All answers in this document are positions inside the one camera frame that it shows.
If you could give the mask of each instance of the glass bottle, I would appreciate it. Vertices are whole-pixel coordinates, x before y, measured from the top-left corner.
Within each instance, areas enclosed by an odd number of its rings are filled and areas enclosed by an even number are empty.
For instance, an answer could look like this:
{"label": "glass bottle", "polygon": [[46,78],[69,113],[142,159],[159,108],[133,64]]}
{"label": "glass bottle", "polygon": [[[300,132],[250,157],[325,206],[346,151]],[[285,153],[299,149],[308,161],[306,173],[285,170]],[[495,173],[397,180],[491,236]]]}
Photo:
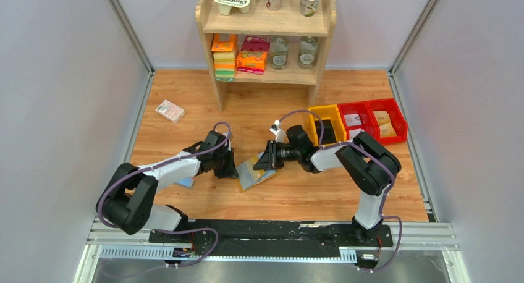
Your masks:
{"label": "glass bottle", "polygon": [[289,42],[285,36],[275,36],[269,47],[269,64],[275,70],[283,70],[287,65]]}
{"label": "glass bottle", "polygon": [[301,37],[298,50],[298,66],[303,69],[314,67],[316,65],[317,51],[317,37]]}

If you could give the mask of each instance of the bottle label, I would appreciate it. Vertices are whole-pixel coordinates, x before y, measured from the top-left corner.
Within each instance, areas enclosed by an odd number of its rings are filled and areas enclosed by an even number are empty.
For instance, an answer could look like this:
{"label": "bottle label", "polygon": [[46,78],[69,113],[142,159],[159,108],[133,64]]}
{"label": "bottle label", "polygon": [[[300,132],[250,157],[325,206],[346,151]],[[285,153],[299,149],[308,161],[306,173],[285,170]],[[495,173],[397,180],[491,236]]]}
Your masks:
{"label": "bottle label", "polygon": [[315,60],[315,55],[313,54],[301,54],[300,62],[305,65],[310,65]]}
{"label": "bottle label", "polygon": [[280,67],[285,64],[285,61],[287,60],[287,56],[274,56],[273,57],[273,64]]}

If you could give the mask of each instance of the tan package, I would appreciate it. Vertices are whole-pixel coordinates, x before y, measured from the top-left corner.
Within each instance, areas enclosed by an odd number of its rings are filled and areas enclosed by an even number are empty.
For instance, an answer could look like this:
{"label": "tan package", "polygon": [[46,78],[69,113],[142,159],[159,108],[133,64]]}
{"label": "tan package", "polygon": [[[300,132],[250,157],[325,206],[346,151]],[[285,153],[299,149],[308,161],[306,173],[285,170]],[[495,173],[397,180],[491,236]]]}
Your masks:
{"label": "tan package", "polygon": [[395,129],[393,129],[393,125],[391,125],[391,122],[388,122],[380,126],[380,137],[381,138],[396,137],[396,136],[397,136],[397,132],[395,132]]}
{"label": "tan package", "polygon": [[377,119],[378,125],[391,123],[391,118],[389,117],[387,111],[373,111],[373,114],[375,114],[375,118]]}

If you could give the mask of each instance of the gray wall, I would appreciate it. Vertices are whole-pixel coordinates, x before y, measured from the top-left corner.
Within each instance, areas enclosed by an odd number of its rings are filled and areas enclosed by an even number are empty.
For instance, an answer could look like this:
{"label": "gray wall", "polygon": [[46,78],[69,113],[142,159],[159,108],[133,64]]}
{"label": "gray wall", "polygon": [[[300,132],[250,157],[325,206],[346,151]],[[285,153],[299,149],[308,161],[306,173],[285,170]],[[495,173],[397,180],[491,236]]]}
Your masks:
{"label": "gray wall", "polygon": [[146,80],[107,0],[0,0],[0,281],[72,281]]}
{"label": "gray wall", "polygon": [[[197,0],[120,0],[155,67],[206,67]],[[390,67],[427,0],[337,0],[327,66]]]}
{"label": "gray wall", "polygon": [[398,74],[472,282],[522,281],[524,0],[441,0]]}

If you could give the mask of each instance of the wooden table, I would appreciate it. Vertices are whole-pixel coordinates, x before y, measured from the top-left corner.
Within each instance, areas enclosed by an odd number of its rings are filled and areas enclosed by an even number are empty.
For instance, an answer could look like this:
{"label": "wooden table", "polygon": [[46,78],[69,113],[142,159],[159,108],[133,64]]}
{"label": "wooden table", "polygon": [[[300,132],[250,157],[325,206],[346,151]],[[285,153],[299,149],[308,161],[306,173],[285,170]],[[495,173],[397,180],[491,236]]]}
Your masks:
{"label": "wooden table", "polygon": [[[318,105],[391,98],[384,71],[326,71]],[[154,110],[165,99],[184,108],[178,124]],[[306,85],[231,83],[223,112],[218,110],[207,70],[157,71],[131,158],[134,165],[155,163],[204,140],[220,120],[233,130],[235,163],[262,152],[274,135],[269,126],[284,114],[306,109]],[[303,124],[301,115],[286,119],[283,127]],[[402,163],[384,214],[404,221],[427,221],[420,188],[405,143],[386,146]],[[360,190],[344,169],[308,174],[297,163],[287,163],[279,175],[240,192],[238,180],[199,175],[192,190],[172,185],[156,195],[155,203],[170,204],[190,218],[280,219],[349,221],[358,206]]]}

